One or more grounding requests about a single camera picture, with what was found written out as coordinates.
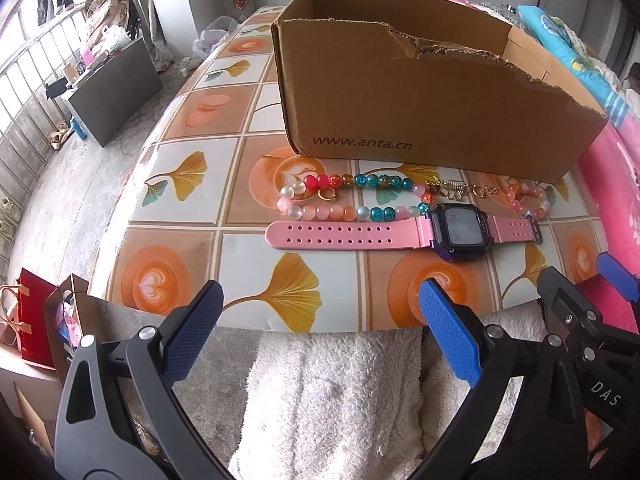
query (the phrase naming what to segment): watch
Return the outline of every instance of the watch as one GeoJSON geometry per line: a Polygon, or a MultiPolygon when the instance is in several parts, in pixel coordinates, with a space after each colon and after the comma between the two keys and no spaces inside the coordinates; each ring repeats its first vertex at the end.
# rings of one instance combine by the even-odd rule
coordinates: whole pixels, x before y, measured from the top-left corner
{"type": "Polygon", "coordinates": [[[385,223],[276,221],[267,227],[264,238],[277,249],[431,248],[448,262],[479,258],[494,243],[542,243],[533,218],[491,216],[466,203],[439,204],[425,216],[385,223]]]}

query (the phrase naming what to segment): gold ring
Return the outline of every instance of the gold ring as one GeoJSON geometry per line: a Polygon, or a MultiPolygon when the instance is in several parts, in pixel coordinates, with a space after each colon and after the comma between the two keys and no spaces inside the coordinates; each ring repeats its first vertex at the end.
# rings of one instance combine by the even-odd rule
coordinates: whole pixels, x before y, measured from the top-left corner
{"type": "Polygon", "coordinates": [[[338,198],[338,194],[335,192],[335,189],[333,187],[323,187],[322,189],[318,189],[318,196],[322,200],[335,200],[336,198],[338,198]],[[324,196],[322,194],[323,191],[330,191],[331,193],[329,196],[324,196]]]}
{"type": "Polygon", "coordinates": [[[478,184],[473,184],[473,186],[471,187],[471,191],[473,191],[474,195],[477,196],[478,198],[484,198],[486,196],[486,191],[484,190],[484,187],[478,186],[478,184]]]}

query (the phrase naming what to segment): silver screw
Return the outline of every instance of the silver screw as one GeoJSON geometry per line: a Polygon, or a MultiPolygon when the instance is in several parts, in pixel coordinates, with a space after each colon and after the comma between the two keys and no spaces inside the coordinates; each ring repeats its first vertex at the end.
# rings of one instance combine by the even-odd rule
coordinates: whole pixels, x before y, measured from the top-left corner
{"type": "Polygon", "coordinates": [[[155,335],[156,335],[155,326],[145,326],[144,328],[140,329],[140,332],[138,332],[138,337],[142,340],[151,339],[155,335]]]}
{"type": "Polygon", "coordinates": [[[562,344],[562,339],[556,334],[549,334],[548,341],[551,346],[560,346],[562,344]]]}
{"type": "Polygon", "coordinates": [[[95,342],[95,337],[92,336],[91,334],[88,334],[88,335],[84,336],[80,340],[80,346],[82,348],[87,348],[87,347],[91,346],[92,344],[94,344],[94,342],[95,342]]]}
{"type": "Polygon", "coordinates": [[[486,328],[486,332],[488,333],[489,337],[493,339],[500,339],[504,335],[504,330],[501,326],[498,325],[489,325],[486,328]]]}

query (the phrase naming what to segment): patterned tablecloth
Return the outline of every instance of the patterned tablecloth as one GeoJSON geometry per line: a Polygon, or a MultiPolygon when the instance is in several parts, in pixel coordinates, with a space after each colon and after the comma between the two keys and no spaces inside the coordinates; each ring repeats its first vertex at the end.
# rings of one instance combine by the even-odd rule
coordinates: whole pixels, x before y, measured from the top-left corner
{"type": "MultiPolygon", "coordinates": [[[[225,292],[220,325],[351,332],[423,323],[417,292],[429,276],[455,302],[484,314],[536,298],[545,266],[557,267],[574,283],[596,273],[595,258],[607,241],[577,168],[551,184],[523,181],[545,189],[552,202],[540,222],[540,246],[498,245],[488,257],[461,264],[443,262],[429,250],[295,253],[268,246],[264,229],[283,218],[278,190],[307,174],[386,173],[415,182],[462,179],[497,186],[496,195],[466,200],[488,214],[519,218],[507,209],[505,190],[516,179],[506,176],[295,155],[284,133],[269,27],[280,10],[257,11],[168,106],[114,208],[91,294],[167,314],[212,278],[225,292]]],[[[537,149],[543,158],[553,147],[537,149]]],[[[320,205],[310,192],[295,200],[320,205]]],[[[415,202],[411,193],[368,189],[340,190],[338,200],[370,208],[415,202]]]]}

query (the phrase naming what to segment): gray floor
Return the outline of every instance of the gray floor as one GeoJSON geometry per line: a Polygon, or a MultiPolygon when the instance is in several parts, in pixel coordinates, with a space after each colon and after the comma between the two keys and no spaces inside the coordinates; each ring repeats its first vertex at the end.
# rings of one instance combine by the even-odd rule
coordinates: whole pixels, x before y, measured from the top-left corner
{"type": "MultiPolygon", "coordinates": [[[[15,283],[25,267],[51,283],[70,273],[88,279],[98,244],[124,179],[146,136],[185,78],[171,68],[161,75],[164,88],[120,129],[104,148],[73,135],[48,163],[26,206],[7,279],[15,283]]],[[[138,327],[161,318],[101,302],[107,336],[128,338],[138,327]]],[[[257,349],[259,333],[216,329],[187,380],[174,391],[186,413],[225,463],[239,441],[246,402],[244,383],[257,349]]],[[[131,389],[132,412],[142,417],[131,389]]]]}

